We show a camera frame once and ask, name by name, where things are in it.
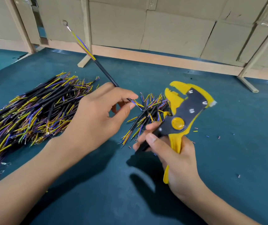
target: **person's left hand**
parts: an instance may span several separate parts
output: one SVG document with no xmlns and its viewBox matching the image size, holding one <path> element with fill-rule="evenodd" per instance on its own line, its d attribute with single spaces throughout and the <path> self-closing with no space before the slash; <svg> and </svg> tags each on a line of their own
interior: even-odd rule
<svg viewBox="0 0 268 225">
<path fill-rule="evenodd" d="M 74 154 L 78 161 L 97 149 L 118 132 L 130 110 L 135 106 L 127 98 L 137 99 L 138 95 L 130 90 L 114 87 L 112 83 L 105 83 L 91 94 L 84 96 L 66 130 L 54 138 L 57 145 L 63 144 L 68 147 L 68 153 Z M 116 111 L 117 103 L 121 106 L 118 111 Z M 114 117 L 109 117 L 111 109 L 115 113 Z"/>
</svg>

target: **yellow round button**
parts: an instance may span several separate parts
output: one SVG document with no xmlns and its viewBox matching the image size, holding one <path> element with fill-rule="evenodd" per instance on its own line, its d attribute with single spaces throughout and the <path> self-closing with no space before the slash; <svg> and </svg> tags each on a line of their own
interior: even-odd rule
<svg viewBox="0 0 268 225">
<path fill-rule="evenodd" d="M 174 117 L 173 120 L 171 121 L 171 125 L 173 126 L 174 129 L 176 130 L 181 130 L 184 128 L 184 120 L 181 119 L 180 117 Z"/>
</svg>

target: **fingernail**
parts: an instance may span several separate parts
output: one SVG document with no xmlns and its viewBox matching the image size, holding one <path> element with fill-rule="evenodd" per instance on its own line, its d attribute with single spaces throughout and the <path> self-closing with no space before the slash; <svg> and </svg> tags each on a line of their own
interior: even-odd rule
<svg viewBox="0 0 268 225">
<path fill-rule="evenodd" d="M 130 103 L 130 109 L 133 109 L 136 105 L 134 103 Z"/>
<path fill-rule="evenodd" d="M 152 143 L 154 143 L 155 140 L 157 140 L 157 137 L 156 137 L 154 134 L 149 133 L 149 134 L 147 134 L 147 136 L 146 136 L 146 140 L 147 140 L 147 142 L 148 142 L 149 144 L 152 144 Z"/>
</svg>

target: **teal work surface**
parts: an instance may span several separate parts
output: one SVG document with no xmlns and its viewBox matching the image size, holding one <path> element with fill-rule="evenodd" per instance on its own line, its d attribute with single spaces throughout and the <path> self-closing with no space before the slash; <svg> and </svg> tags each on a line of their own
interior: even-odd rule
<svg viewBox="0 0 268 225">
<path fill-rule="evenodd" d="M 80 53 L 44 49 L 0 70 L 0 107 L 62 71 L 87 80 L 99 75 L 100 84 L 108 81 L 92 61 L 78 68 L 82 58 Z M 195 142 L 200 177 L 230 205 L 268 224 L 268 81 L 250 79 L 260 90 L 254 94 L 229 75 L 98 59 L 121 87 L 137 94 L 158 95 L 175 80 L 208 91 L 218 103 L 200 114 L 193 124 L 198 132 L 188 135 Z M 130 117 L 139 113 L 134 108 Z M 163 184 L 156 156 L 134 156 L 128 147 L 133 141 L 123 148 L 117 144 L 129 127 L 123 124 L 115 136 L 62 174 L 23 223 L 205 224 Z M 2 177 L 35 156 L 45 143 L 10 155 L 12 165 Z"/>
</svg>

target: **wire stripper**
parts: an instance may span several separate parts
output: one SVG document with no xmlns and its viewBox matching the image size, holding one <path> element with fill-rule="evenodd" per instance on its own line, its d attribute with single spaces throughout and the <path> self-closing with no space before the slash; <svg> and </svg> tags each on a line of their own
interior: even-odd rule
<svg viewBox="0 0 268 225">
<path fill-rule="evenodd" d="M 170 86 L 175 87 L 182 94 L 186 95 L 185 99 L 181 98 L 175 91 L 169 88 L 165 89 L 165 96 L 170 102 L 170 109 L 172 116 L 168 112 L 164 112 L 164 121 L 153 132 L 157 137 L 168 135 L 170 140 L 170 147 L 176 152 L 181 152 L 182 136 L 189 133 L 190 128 L 203 109 L 212 107 L 216 101 L 209 95 L 208 92 L 202 88 L 193 85 L 185 84 L 179 81 L 173 81 Z M 148 143 L 143 142 L 136 153 L 147 150 Z M 168 170 L 166 167 L 163 181 L 168 184 Z"/>
</svg>

